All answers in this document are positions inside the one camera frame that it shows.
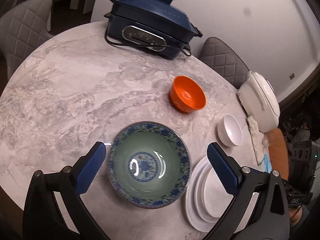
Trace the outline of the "person's right hand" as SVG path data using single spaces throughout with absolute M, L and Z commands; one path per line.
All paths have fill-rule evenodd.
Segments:
M 290 226 L 294 227 L 302 217 L 302 207 L 290 207 L 289 208 L 289 218 L 290 218 Z

